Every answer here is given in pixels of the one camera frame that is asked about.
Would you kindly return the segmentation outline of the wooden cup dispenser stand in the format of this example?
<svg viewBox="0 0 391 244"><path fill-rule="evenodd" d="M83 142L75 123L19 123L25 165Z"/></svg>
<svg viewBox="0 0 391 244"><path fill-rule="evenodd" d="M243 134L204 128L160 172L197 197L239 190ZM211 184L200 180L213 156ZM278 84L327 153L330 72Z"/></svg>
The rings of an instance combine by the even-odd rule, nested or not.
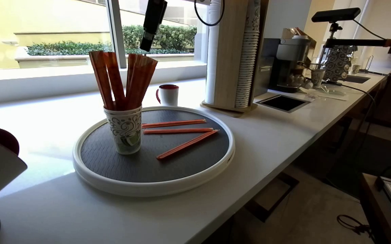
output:
<svg viewBox="0 0 391 244"><path fill-rule="evenodd" d="M269 0L221 0L215 103L219 110L246 111L264 37Z"/></svg>

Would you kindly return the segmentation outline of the orange packets bundle in cup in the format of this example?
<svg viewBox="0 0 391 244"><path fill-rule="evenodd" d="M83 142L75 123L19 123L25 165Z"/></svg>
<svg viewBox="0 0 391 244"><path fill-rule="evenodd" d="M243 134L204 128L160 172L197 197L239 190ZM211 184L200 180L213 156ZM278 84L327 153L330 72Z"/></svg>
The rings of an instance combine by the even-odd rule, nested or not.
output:
<svg viewBox="0 0 391 244"><path fill-rule="evenodd" d="M88 56L105 109L125 111L141 106L156 71L156 60L130 54L126 77L122 77L114 52L97 50Z"/></svg>

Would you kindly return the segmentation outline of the orange packet front on tray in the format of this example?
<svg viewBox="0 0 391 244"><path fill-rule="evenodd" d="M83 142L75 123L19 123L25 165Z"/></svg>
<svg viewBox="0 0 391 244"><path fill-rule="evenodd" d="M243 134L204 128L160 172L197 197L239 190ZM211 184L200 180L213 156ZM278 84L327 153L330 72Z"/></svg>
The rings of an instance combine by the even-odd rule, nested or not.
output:
<svg viewBox="0 0 391 244"><path fill-rule="evenodd" d="M177 147L160 153L160 155L158 155L156 160L160 160L160 161L166 160L166 159L174 156L175 153L179 153L181 151L185 151L185 149L187 149L187 148L190 148L190 147L193 147L193 145L209 138L211 136L217 134L217 132L219 130L211 130L211 132L207 132L207 133L204 133L204 134L201 134L198 137L194 137L194 138L192 138L189 141L185 141L185 142L182 142L182 144L179 144L179 145L177 145Z"/></svg>

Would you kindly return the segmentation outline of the grey window frame post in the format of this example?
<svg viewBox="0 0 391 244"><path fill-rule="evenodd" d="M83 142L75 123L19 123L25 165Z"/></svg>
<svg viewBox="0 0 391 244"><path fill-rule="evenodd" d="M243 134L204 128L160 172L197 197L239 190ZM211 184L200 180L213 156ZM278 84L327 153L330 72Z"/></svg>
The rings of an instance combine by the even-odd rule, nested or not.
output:
<svg viewBox="0 0 391 244"><path fill-rule="evenodd" d="M120 0L106 0L106 8L109 14L113 49L117 56L120 68L124 69L126 67L126 56L125 56L124 33L121 23Z"/></svg>

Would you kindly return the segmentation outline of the black coffee machine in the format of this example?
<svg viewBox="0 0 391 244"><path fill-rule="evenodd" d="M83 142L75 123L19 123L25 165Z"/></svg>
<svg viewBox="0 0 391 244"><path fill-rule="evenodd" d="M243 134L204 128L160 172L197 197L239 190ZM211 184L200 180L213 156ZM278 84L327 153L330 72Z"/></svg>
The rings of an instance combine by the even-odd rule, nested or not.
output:
<svg viewBox="0 0 391 244"><path fill-rule="evenodd" d="M299 27L284 29L280 38L268 38L265 41L270 67L268 88L297 92L304 81L304 71L311 64L308 53L315 45L316 42Z"/></svg>

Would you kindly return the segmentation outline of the patterned paper cup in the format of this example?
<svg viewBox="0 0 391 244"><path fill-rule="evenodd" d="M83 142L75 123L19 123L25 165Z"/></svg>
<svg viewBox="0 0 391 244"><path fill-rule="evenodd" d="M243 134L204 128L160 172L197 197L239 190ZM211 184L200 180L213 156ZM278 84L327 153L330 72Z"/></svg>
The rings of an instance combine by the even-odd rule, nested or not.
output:
<svg viewBox="0 0 391 244"><path fill-rule="evenodd" d="M141 148L141 109L106 110L110 130L120 155L133 155Z"/></svg>

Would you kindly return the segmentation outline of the orange packet middle on tray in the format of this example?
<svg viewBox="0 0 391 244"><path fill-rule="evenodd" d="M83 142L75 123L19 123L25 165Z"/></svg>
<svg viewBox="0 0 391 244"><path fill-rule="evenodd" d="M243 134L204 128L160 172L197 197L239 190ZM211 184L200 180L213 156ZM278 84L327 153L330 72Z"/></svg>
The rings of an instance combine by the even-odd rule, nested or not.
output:
<svg viewBox="0 0 391 244"><path fill-rule="evenodd" d="M208 133L213 128L185 128L185 129L152 129L144 130L144 134L189 134L189 133Z"/></svg>

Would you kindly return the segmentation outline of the steel trash chute opening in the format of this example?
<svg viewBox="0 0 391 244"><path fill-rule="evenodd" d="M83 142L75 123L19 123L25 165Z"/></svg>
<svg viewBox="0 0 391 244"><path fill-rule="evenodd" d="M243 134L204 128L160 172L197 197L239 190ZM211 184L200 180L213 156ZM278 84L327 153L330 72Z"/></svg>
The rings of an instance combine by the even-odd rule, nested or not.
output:
<svg viewBox="0 0 391 244"><path fill-rule="evenodd" d="M266 106L266 107L272 107L276 110L281 110L285 113L292 113L292 111L306 106L307 100L300 100L300 99L284 96L284 95L276 95L276 96L270 96L270 98L266 98L264 100L259 100L259 104Z"/></svg>

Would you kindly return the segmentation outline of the glass jar on counter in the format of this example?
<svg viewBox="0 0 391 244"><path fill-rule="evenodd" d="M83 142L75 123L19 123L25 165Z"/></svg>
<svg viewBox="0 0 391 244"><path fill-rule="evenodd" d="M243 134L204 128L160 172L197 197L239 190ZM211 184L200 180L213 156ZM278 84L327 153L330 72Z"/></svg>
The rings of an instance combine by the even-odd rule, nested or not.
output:
<svg viewBox="0 0 391 244"><path fill-rule="evenodd" d="M321 57L321 68L325 71L325 79L337 83L349 73L356 46L325 48Z"/></svg>

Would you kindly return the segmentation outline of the orange packet on tray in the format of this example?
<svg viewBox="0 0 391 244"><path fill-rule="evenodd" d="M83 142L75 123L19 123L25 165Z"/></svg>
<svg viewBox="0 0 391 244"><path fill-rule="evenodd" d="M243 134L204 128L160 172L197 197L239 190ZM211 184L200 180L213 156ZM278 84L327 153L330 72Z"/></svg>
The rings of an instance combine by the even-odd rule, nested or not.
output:
<svg viewBox="0 0 391 244"><path fill-rule="evenodd" d="M208 133L213 128L185 128L185 129L152 129L144 130L144 134L189 134L189 133Z"/></svg>
<svg viewBox="0 0 391 244"><path fill-rule="evenodd" d="M151 123L143 123L143 129L151 129L151 128L170 128L170 126L182 126L182 125L200 125L207 123L207 119L182 119L182 121L166 121L166 122L151 122Z"/></svg>
<svg viewBox="0 0 391 244"><path fill-rule="evenodd" d="M166 159L174 156L175 153L179 153L181 151L185 151L185 149L187 149L187 148L190 148L190 147L193 147L193 145L209 138L211 136L217 134L217 132L219 130L211 130L211 132L207 132L207 133L204 133L204 134L201 134L198 137L194 137L194 138L192 138L189 141L185 141L185 142L182 142L182 144L179 144L179 145L177 145L177 147L160 153L160 155L158 155L156 160L160 160L160 161L166 160Z"/></svg>

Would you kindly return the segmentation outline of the white mug red inside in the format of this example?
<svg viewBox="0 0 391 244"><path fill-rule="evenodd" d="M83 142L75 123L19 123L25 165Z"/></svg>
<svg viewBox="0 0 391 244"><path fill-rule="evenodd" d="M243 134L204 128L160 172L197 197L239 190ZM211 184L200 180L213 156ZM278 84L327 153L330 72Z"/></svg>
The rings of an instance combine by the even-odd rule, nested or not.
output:
<svg viewBox="0 0 391 244"><path fill-rule="evenodd" d="M162 106L177 106L178 104L179 87L175 84L160 84L156 90L156 100Z"/></svg>

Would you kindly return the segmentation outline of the round white lazy susan tray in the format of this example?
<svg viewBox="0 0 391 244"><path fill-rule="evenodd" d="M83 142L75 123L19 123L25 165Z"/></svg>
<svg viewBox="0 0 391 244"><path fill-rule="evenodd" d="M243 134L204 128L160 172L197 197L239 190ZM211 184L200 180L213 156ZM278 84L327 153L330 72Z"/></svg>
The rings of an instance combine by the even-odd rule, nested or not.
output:
<svg viewBox="0 0 391 244"><path fill-rule="evenodd" d="M144 125L204 119L198 128L212 128L215 134L163 160L158 160L158 156L197 138L198 133L143 134L140 151L124 156L117 152L110 125L103 119L76 142L73 165L79 178L116 195L159 197L198 187L232 161L234 134L212 114L186 107L147 107L141 119Z"/></svg>

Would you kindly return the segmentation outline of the orange packet back on tray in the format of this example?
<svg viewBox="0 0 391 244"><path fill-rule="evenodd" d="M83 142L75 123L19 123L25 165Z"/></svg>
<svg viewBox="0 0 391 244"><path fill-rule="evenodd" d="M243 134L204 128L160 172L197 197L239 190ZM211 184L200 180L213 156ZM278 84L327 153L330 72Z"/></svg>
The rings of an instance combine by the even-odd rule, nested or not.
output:
<svg viewBox="0 0 391 244"><path fill-rule="evenodd" d="M182 119L182 121L166 121L166 122L151 122L151 123L143 123L143 129L151 129L151 128L170 128L170 126L182 126L182 125L200 125L207 123L207 119Z"/></svg>

